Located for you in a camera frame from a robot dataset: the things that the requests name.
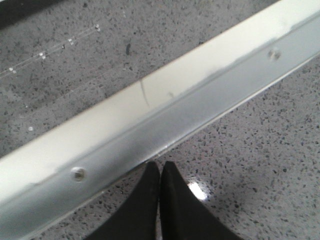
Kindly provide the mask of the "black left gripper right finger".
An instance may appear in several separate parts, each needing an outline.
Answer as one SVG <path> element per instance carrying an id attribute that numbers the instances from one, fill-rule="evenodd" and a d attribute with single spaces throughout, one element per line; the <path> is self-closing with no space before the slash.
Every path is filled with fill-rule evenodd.
<path id="1" fill-rule="evenodd" d="M 159 212 L 164 240 L 240 240 L 192 193 L 172 161 L 162 169 Z"/>

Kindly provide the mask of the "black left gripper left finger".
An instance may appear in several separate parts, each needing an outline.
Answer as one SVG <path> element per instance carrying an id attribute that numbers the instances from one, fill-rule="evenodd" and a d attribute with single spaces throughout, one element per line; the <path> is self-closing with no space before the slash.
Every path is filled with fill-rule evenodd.
<path id="1" fill-rule="evenodd" d="M 155 162 L 144 172 L 125 202 L 87 240 L 154 240 L 159 200 L 160 171 Z"/>

